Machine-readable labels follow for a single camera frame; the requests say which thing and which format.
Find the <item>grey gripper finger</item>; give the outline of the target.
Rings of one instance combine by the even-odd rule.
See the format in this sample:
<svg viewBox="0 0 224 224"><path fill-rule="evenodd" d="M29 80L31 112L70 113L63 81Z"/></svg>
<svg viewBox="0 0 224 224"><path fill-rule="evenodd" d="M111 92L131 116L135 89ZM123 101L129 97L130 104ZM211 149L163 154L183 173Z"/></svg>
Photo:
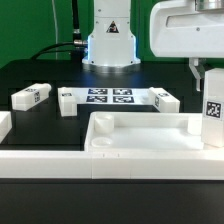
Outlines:
<svg viewBox="0 0 224 224"><path fill-rule="evenodd" d="M204 58L190 58L189 68L196 79L196 90L201 91L202 80L205 77L205 64L206 60Z"/></svg>

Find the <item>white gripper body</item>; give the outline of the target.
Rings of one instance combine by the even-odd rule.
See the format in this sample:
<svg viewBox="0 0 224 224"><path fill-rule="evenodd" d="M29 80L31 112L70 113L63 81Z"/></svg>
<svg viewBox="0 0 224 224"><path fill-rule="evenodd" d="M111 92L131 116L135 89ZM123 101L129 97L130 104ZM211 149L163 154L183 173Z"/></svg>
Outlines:
<svg viewBox="0 0 224 224"><path fill-rule="evenodd" d="M156 57L224 58L224 0L201 9L200 0L167 0L150 14L150 48Z"/></svg>

